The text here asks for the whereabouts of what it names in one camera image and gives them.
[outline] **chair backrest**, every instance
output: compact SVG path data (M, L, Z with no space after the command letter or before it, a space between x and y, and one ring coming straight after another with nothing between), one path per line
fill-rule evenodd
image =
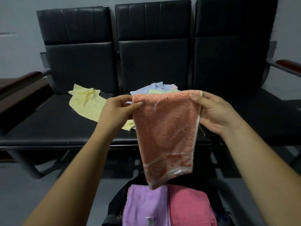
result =
M260 87L278 0L197 0L193 88Z
M74 84L118 91L109 7L42 10L37 16L57 94Z
M115 5L123 89L187 88L191 0Z

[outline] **forearm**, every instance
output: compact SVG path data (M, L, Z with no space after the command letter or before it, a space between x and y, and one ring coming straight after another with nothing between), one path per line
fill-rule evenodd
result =
M223 139L268 225L300 224L300 176L244 121Z
M24 226L86 225L111 139L92 135Z

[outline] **light blue cloth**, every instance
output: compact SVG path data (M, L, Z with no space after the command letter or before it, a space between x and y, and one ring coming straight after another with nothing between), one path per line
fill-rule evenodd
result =
M164 85L163 82L159 82L159 83L152 83L149 86L143 87L141 89L138 89L136 91L131 91L130 94L134 95L134 94L142 94L142 93L148 93L148 91L150 89L160 89L160 90L164 90L164 91L169 91L171 88L171 85Z

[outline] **purple towel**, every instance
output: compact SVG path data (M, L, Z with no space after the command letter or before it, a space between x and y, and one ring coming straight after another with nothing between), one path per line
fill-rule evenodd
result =
M141 185L130 187L122 226L146 226L147 217L154 217L154 225L170 226L167 186L155 190Z

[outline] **gray wall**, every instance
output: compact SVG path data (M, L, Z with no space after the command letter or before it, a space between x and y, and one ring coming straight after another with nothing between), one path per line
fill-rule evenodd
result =
M0 78L14 78L43 68L45 51L37 10L163 0L0 0ZM196 0L192 0L195 9ZM301 63L301 0L279 0L271 40L277 41L274 57ZM301 78L271 68L263 88L281 99L301 99Z

